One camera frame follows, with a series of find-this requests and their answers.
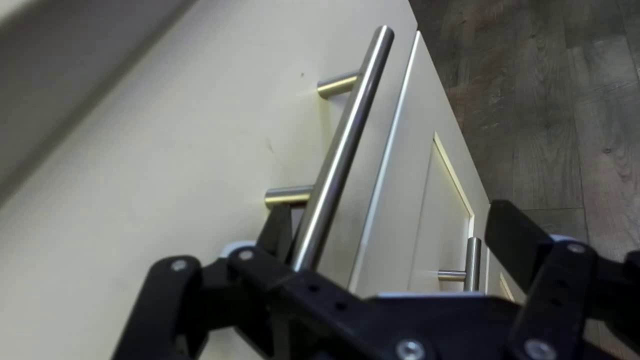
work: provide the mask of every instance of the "kitchen cabinet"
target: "kitchen cabinet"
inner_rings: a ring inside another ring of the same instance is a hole
[[[108,358],[153,260],[256,238],[263,193],[312,185],[333,134],[343,96],[316,84],[356,71],[380,24],[396,40],[320,273],[440,291],[488,200],[408,3],[201,0],[3,202],[0,358]],[[211,338],[208,358],[238,354]]]

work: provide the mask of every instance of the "gray floor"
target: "gray floor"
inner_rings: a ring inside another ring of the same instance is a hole
[[[413,9],[488,195],[604,256],[640,248],[640,0]]]

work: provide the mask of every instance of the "floor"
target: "floor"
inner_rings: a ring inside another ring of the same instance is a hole
[[[488,195],[608,259],[640,248],[640,0],[412,3]]]

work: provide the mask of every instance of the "white cabinet door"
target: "white cabinet door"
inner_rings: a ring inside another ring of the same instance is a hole
[[[312,185],[341,115],[316,84],[356,71],[380,24],[396,43],[324,265],[346,280],[412,49],[408,3],[199,0],[2,206],[0,358],[108,358],[151,262],[256,238],[263,193]]]
[[[419,33],[373,202],[351,288],[461,291],[438,273],[463,271],[465,240],[484,236],[490,202]],[[490,291],[488,251],[481,259]]]

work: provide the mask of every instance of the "bar handle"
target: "bar handle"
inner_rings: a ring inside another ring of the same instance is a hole
[[[341,121],[307,199],[304,218],[295,234],[291,259],[293,271],[316,269],[320,262],[321,248],[351,169],[391,43],[394,30],[380,26],[369,43],[356,82],[341,87],[354,91],[341,112]]]
[[[440,283],[463,283],[465,293],[480,293],[480,274],[481,274],[481,240],[470,238],[465,242],[465,262],[463,271],[440,271]]]

